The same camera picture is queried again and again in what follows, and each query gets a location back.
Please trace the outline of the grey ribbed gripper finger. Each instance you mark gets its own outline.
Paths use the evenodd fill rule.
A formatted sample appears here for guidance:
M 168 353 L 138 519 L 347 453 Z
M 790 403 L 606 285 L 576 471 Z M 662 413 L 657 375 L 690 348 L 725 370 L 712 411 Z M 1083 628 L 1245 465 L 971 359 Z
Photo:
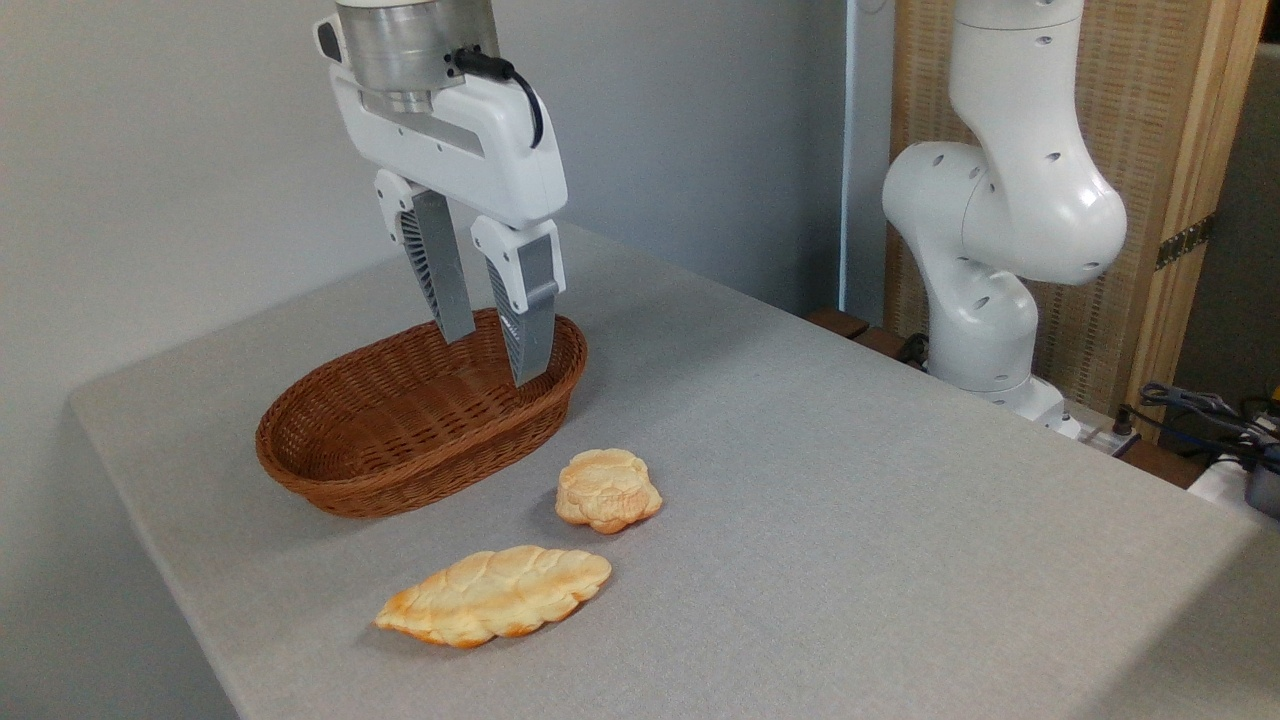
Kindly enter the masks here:
M 486 259 L 515 384 L 525 386 L 550 361 L 556 297 L 564 291 L 558 228 L 545 220 L 516 231 L 480 215 L 471 236 Z
M 390 238 L 404 249 L 436 328 L 448 345 L 475 331 L 447 199 L 392 170 L 374 187 Z

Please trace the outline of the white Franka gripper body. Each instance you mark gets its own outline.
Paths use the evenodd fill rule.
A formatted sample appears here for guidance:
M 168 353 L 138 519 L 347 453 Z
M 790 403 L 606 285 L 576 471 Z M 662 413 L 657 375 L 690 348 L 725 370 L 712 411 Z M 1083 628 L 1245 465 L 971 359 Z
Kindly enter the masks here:
M 348 136 L 378 167 L 511 228 L 567 188 L 548 110 L 513 79 L 457 65 L 499 56 L 489 15 L 329 15 L 314 27 Z

